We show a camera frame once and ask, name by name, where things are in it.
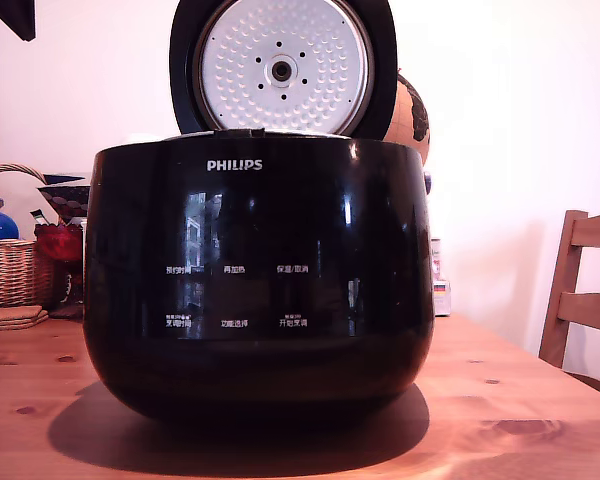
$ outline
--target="wooden board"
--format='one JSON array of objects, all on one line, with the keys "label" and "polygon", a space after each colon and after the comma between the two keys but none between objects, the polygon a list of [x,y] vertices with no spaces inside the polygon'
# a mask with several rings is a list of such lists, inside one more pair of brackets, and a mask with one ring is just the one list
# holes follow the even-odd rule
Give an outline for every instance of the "wooden board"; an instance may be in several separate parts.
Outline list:
[{"label": "wooden board", "polygon": [[80,325],[0,332],[0,479],[312,475],[600,480],[600,393],[451,317],[416,385],[358,429],[201,437],[115,400]]}]

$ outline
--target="wood knot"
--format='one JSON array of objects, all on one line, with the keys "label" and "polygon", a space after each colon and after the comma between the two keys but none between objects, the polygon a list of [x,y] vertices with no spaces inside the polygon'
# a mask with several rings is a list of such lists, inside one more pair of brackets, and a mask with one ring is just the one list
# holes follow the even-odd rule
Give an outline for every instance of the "wood knot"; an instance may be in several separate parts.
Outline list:
[{"label": "wood knot", "polygon": [[490,437],[518,438],[524,443],[551,441],[563,434],[564,425],[551,420],[500,420],[495,423],[486,422]]},{"label": "wood knot", "polygon": [[20,415],[29,415],[31,413],[36,413],[36,409],[34,407],[22,407],[16,410]]}]

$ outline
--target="basket handle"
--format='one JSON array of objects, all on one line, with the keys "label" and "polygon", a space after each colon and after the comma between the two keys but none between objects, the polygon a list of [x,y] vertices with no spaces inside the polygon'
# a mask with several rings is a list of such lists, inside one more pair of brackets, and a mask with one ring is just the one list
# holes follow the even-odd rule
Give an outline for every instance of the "basket handle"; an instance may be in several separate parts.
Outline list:
[{"label": "basket handle", "polygon": [[4,163],[0,165],[0,173],[2,172],[22,172],[32,177],[36,177],[40,180],[44,185],[47,185],[47,180],[44,178],[44,175],[37,171],[35,168],[27,167],[26,165],[18,165],[16,163]]}]

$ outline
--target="glossy black surface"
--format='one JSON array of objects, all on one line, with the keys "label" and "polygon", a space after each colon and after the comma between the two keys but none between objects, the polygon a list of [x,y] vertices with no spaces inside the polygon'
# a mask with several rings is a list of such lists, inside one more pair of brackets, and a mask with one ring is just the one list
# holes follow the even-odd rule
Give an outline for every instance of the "glossy black surface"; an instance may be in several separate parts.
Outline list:
[{"label": "glossy black surface", "polygon": [[358,417],[415,378],[433,306],[414,151],[180,137],[101,152],[92,182],[84,331],[126,404],[162,418]]}]

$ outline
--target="chair slat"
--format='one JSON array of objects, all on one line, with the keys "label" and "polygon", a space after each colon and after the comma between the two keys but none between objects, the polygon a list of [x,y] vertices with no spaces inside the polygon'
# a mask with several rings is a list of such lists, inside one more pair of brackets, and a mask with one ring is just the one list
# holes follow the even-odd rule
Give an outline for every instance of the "chair slat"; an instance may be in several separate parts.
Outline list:
[{"label": "chair slat", "polygon": [[600,330],[600,293],[562,293],[558,318]]},{"label": "chair slat", "polygon": [[576,220],[571,245],[600,248],[600,216]]}]

